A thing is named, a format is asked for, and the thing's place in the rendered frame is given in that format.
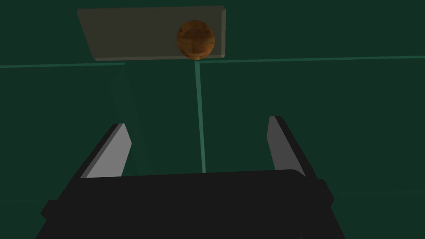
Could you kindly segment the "grey-brown drawer front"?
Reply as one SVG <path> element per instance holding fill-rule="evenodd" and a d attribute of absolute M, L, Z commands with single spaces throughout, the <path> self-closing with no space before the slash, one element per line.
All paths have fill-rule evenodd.
<path fill-rule="evenodd" d="M 84 8 L 77 11 L 95 61 L 183 59 L 176 38 L 187 21 L 206 23 L 215 35 L 208 56 L 225 56 L 226 8 L 219 6 Z"/>

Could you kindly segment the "round wooden knob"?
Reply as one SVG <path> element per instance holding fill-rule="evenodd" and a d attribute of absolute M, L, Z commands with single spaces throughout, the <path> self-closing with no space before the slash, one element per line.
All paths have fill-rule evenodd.
<path fill-rule="evenodd" d="M 179 27 L 176 44 L 185 57 L 196 61 L 204 59 L 214 49 L 214 32 L 205 22 L 190 20 Z"/>

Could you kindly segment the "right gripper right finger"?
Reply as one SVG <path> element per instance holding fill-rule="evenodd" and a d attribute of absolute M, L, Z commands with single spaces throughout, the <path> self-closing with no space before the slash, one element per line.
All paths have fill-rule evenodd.
<path fill-rule="evenodd" d="M 295 170 L 307 178 L 317 180 L 313 167 L 283 117 L 269 118 L 267 142 L 276 170 Z"/>

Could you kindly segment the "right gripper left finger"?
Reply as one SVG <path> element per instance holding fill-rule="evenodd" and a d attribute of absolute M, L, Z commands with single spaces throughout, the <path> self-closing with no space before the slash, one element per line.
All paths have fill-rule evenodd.
<path fill-rule="evenodd" d="M 75 179 L 120 177 L 132 141 L 125 124 L 112 124 L 75 173 Z"/>

